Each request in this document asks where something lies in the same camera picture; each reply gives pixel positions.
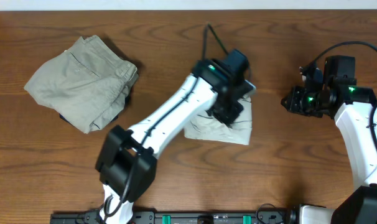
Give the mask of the white t-shirt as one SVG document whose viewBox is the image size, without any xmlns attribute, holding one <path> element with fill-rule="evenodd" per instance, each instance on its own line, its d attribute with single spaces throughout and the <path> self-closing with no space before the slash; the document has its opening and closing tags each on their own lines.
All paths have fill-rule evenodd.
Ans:
<svg viewBox="0 0 377 224">
<path fill-rule="evenodd" d="M 184 126 L 184 136 L 188 139 L 220 141 L 247 146 L 252 131 L 251 98 L 239 99 L 243 111 L 229 126 L 202 111 Z"/>
</svg>

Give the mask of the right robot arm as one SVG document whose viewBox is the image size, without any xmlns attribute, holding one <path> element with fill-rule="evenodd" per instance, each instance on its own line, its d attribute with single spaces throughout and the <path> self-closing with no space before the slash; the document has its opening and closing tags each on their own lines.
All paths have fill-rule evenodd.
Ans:
<svg viewBox="0 0 377 224">
<path fill-rule="evenodd" d="M 300 206 L 297 223 L 377 223 L 377 110 L 371 88 L 355 78 L 355 58 L 334 55 L 320 70 L 314 62 L 300 69 L 304 86 L 294 86 L 281 104 L 291 113 L 331 117 L 347 149 L 353 193 L 336 209 Z"/>
</svg>

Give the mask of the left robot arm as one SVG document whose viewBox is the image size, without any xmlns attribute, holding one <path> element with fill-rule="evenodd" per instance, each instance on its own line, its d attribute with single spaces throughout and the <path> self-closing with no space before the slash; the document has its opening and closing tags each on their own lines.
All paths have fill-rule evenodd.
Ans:
<svg viewBox="0 0 377 224">
<path fill-rule="evenodd" d="M 123 129 L 117 125 L 105 138 L 95 169 L 105 191 L 101 223 L 127 223 L 133 203 L 156 176 L 162 151 L 196 115 L 205 111 L 227 126 L 243 111 L 240 99 L 255 91 L 245 79 L 248 58 L 232 50 L 223 60 L 199 60 L 179 90 L 153 114 Z"/>
</svg>

